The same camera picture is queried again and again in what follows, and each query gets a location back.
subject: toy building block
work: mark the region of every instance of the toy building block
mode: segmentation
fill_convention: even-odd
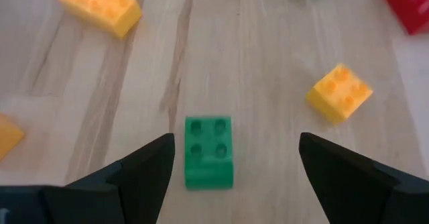
[[[307,100],[334,124],[347,118],[373,91],[346,66],[339,64],[307,93]]]
[[[186,188],[232,188],[233,183],[231,118],[187,117],[185,120]]]
[[[137,0],[59,0],[74,14],[122,38],[141,17]]]
[[[24,133],[0,113],[0,160],[22,139]]]
[[[386,0],[410,34],[429,32],[429,0]]]

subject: green lego brick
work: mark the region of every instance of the green lego brick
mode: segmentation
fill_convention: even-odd
[[[185,184],[188,189],[233,187],[230,117],[186,118]]]

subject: wooden floor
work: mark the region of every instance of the wooden floor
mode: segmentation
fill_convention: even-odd
[[[328,223],[303,131],[427,178],[429,37],[405,36],[383,0],[139,2],[120,41],[57,0],[0,0],[0,112],[27,133],[0,184],[66,184],[166,132],[177,150],[159,223]],[[374,94],[333,127],[304,95],[338,62]],[[187,115],[231,115],[233,190],[184,188]]]

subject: yellow lego brick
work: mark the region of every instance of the yellow lego brick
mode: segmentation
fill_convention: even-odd
[[[141,17],[137,0],[59,0],[65,7],[122,38]]]
[[[339,64],[307,93],[307,100],[333,123],[340,123],[373,93],[344,64]]]
[[[0,160],[22,139],[24,133],[0,114]]]

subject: red lego brick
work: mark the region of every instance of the red lego brick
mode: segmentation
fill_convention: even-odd
[[[386,0],[410,35],[429,32],[429,0]]]

